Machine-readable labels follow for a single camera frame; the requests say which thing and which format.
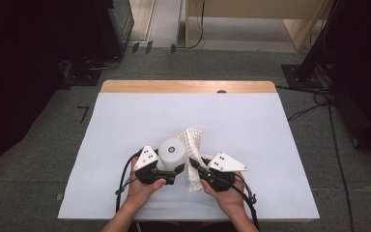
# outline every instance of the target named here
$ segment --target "wrist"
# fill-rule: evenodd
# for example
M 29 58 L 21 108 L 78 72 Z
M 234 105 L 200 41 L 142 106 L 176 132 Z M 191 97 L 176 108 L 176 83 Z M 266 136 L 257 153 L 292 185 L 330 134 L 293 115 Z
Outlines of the wrist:
M 138 210 L 139 208 L 136 207 L 135 204 L 131 204 L 130 202 L 126 201 L 125 203 L 123 203 L 119 212 L 122 212 L 123 214 L 127 215 L 130 218 L 134 218 Z

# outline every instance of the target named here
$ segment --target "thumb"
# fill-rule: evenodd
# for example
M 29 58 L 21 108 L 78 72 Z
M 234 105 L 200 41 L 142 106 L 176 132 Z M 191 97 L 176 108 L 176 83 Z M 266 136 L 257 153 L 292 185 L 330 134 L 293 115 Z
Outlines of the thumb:
M 153 188 L 159 190 L 165 185 L 165 183 L 166 181 L 164 179 L 158 179 L 153 183 Z
M 200 180 L 201 185 L 203 185 L 204 192 L 207 193 L 208 195 L 212 195 L 213 189 L 211 188 L 210 184 L 206 182 L 205 180 Z

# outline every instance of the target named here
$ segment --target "table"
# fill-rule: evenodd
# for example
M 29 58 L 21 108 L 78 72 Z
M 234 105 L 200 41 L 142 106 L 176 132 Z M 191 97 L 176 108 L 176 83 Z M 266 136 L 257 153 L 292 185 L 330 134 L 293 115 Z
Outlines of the table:
M 189 46 L 191 16 L 201 17 L 281 18 L 296 50 L 302 50 L 317 21 L 326 16 L 332 0 L 186 0 L 185 46 Z
M 248 166 L 243 175 L 257 194 L 259 220 L 319 218 L 273 83 L 197 80 L 105 81 L 58 218 L 112 218 L 114 192 L 128 158 L 144 145 L 157 148 L 186 127 L 202 131 L 201 153 L 225 152 Z M 228 217 L 206 193 L 188 191 L 187 177 L 178 176 L 175 185 L 153 194 L 135 219 Z

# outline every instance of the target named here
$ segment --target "gray carpet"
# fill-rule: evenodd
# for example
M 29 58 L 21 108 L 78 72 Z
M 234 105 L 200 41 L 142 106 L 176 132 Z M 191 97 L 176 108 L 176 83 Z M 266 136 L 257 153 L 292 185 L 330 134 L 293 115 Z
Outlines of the gray carpet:
M 97 94 L 106 79 L 270 80 L 286 86 L 281 64 L 299 64 L 304 53 L 178 50 L 128 51 L 103 71 L 96 87 L 59 90 L 27 136 L 0 158 L 0 232 L 100 231 L 106 221 L 57 219 L 63 193 Z M 312 94 L 278 90 L 287 116 L 314 105 Z M 86 117 L 84 108 L 89 106 Z M 338 151 L 350 190 L 355 231 L 371 231 L 371 151 L 352 145 L 352 135 L 331 108 Z M 321 219 L 260 222 L 262 231 L 351 231 L 344 185 L 330 129 L 328 107 L 318 107 L 290 126 Z

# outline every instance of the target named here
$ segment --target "white paper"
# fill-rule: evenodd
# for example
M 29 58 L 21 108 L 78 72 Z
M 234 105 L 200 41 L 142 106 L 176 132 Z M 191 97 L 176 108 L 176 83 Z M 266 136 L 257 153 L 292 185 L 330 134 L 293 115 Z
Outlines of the white paper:
M 256 193 L 258 219 L 319 218 L 276 93 L 100 93 L 58 218 L 112 218 L 128 158 L 144 145 L 158 148 L 190 127 L 202 132 L 202 154 L 224 152 L 248 166 L 243 176 Z M 188 184 L 186 177 L 178 177 L 174 186 L 153 194 L 136 219 L 227 219 L 213 198 L 189 192 Z

